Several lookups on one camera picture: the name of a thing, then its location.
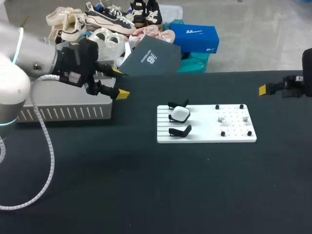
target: white sneaker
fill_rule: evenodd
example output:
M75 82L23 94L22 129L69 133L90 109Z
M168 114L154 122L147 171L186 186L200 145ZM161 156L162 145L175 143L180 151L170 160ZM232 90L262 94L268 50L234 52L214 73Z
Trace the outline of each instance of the white sneaker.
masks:
M112 32L107 28L99 28L95 30L88 39L95 41L97 44L101 44L105 43L111 34Z
M63 42L61 35L62 35L62 30L59 28L54 28L54 26L52 26L52 30L51 33L49 35L49 40L53 43L60 44Z
M58 7L53 13L47 15L45 18L49 26L56 26L62 24L64 19L70 14L81 14L80 9L73 9L71 7Z
M125 52L125 42L128 38L122 34L112 33L106 28L95 30L88 38L98 45L98 59L119 58Z
M87 32L85 24L85 14L69 15L63 23L62 39L66 41L75 41L81 33Z
M105 51L106 56L110 59L119 58L123 53L125 53L125 43L128 38L125 35L119 33L112 33L106 41L106 46L108 50Z

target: nb logo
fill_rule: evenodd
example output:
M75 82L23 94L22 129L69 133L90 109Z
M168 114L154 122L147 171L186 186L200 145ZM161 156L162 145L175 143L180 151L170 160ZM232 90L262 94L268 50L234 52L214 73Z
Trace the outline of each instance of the nb logo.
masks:
M150 64L153 64L155 62L155 60L157 59L156 55L154 55L153 53L151 53L151 55L147 58L147 61Z

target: black clamp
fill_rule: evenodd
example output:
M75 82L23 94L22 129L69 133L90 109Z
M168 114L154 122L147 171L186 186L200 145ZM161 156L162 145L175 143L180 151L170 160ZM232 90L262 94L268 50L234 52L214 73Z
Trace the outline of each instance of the black clamp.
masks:
M170 108L174 109L177 106L186 107L188 104L189 104L189 99L186 99L182 104L177 104L177 103L171 102L171 101L168 102L169 109Z
M172 118L171 115L169 115L168 118L169 118L170 122L185 123L189 119L190 116L191 116L191 112L189 113L189 115L183 121L176 120L176 119Z
M184 131L181 131L181 130L178 130L175 128L169 128L169 134L171 137L185 138L185 137L187 137L187 135L190 133L191 130L192 130L191 125L187 126L187 128Z

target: black sneaker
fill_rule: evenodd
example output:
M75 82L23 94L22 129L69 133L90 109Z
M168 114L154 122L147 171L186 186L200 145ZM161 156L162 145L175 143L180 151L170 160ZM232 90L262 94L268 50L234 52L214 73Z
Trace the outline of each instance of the black sneaker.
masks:
M102 2L102 0L99 1L99 3L96 5L96 10L97 11L101 11L101 8L108 8L110 10L112 10L112 14L116 15L116 16L124 16L126 17L128 20L130 20L131 22L133 22L134 18L133 15L130 13L126 13L123 12L121 7L119 6L115 6L115 5L108 5L109 1L104 0L104 3Z
M117 16L113 9L96 9L90 2L86 3L87 26L103 27L122 34L133 34L135 25L124 16Z
M162 17L159 5L156 0L149 0L146 6L147 17L146 22L148 25L157 25L159 30L162 29Z
M133 23L136 28L142 28L146 23L146 3L143 0L135 0L130 4L132 15L134 16Z

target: black table surface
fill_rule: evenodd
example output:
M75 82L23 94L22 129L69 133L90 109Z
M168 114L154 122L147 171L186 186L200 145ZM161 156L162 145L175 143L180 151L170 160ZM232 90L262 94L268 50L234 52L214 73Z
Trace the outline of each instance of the black table surface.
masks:
M259 97L300 71L125 78L130 90L105 122L49 125L56 156L48 191L0 212L0 232L298 234L312 228L312 98ZM239 104L256 143L158 144L156 109L168 101ZM43 133L20 126L5 140L0 204L32 199L50 157Z

